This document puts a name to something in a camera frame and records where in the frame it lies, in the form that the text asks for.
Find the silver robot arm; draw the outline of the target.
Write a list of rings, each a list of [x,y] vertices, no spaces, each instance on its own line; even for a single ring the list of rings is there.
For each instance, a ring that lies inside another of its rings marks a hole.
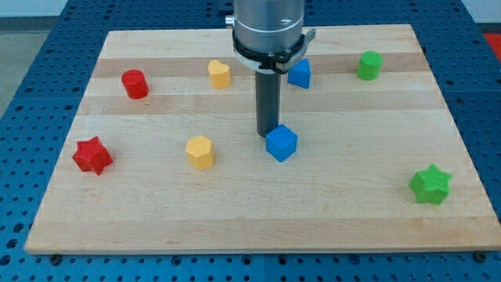
[[[261,74],[285,74],[305,55],[316,30],[303,31],[304,0],[234,0],[236,58]]]

